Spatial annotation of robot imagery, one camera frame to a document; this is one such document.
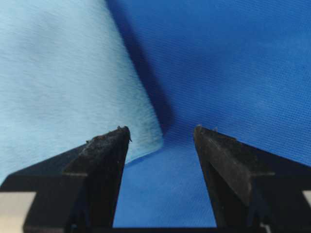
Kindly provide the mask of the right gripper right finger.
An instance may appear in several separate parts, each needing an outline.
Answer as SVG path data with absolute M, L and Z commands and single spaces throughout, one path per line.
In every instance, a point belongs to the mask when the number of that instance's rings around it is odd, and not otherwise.
M 193 139 L 218 232 L 310 232 L 309 166 L 202 126 Z

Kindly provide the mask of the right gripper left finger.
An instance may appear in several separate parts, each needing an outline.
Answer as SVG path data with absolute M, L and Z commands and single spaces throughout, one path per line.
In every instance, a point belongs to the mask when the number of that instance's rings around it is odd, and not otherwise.
M 128 127 L 13 172 L 0 186 L 3 233 L 111 228 L 131 140 Z

